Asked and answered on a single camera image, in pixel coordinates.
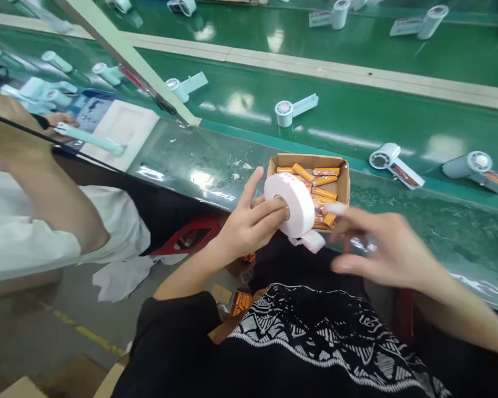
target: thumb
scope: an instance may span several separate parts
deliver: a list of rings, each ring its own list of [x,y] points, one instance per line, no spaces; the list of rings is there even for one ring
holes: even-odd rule
[[[369,278],[372,273],[372,260],[355,254],[342,254],[332,261],[330,267],[337,274],[354,274]]]

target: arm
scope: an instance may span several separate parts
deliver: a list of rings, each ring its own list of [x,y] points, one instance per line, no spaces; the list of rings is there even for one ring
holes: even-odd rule
[[[157,300],[187,297],[204,290],[206,283],[223,267],[265,246],[280,223],[288,217],[281,199],[251,202],[263,169],[257,167],[247,181],[238,206],[216,238],[175,270],[157,289]]]
[[[337,257],[332,263],[335,272],[413,289],[417,307],[433,325],[453,337],[498,352],[498,316],[443,269],[402,216],[346,207],[340,216],[351,225],[350,232],[334,237],[344,243],[344,251],[358,233],[373,236],[378,247],[369,258],[352,254]]]
[[[0,116],[44,134],[17,101],[1,94]],[[0,163],[31,200],[35,217],[73,234],[82,253],[92,252],[108,242],[108,232],[92,202],[57,165],[50,149],[40,138],[0,122]]]

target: red stool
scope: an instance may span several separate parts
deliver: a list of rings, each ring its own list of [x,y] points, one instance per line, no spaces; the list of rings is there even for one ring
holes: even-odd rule
[[[183,242],[183,238],[189,233],[196,231],[192,236],[194,239],[200,234],[204,234],[200,241],[195,244],[192,242],[190,247],[187,247]],[[221,231],[221,225],[216,217],[214,216],[203,216],[190,221],[183,228],[178,230],[160,249],[155,250],[150,253],[150,256],[157,255],[172,255],[172,254],[190,254],[193,252],[198,252],[203,247],[206,246],[213,238],[219,234]]]

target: white pattern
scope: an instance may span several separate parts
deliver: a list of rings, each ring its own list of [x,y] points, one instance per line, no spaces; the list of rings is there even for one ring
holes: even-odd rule
[[[309,306],[303,309],[303,295],[315,294],[340,303],[341,320],[329,319],[332,316],[318,318],[317,311],[310,307],[310,299]],[[307,312],[311,326],[302,319]],[[304,286],[272,284],[229,338],[241,339],[257,348],[280,345],[306,363],[321,368],[339,366],[356,384],[383,392],[419,387],[429,396],[450,395],[440,381],[430,381],[420,359],[387,330],[362,297],[342,290],[319,292]]]

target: white sleeve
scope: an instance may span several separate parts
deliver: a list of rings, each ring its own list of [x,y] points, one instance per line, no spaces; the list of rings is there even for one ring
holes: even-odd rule
[[[29,274],[27,269],[56,261],[70,264],[80,254],[79,242],[69,232],[54,231],[46,222],[27,216],[0,215],[0,274]]]

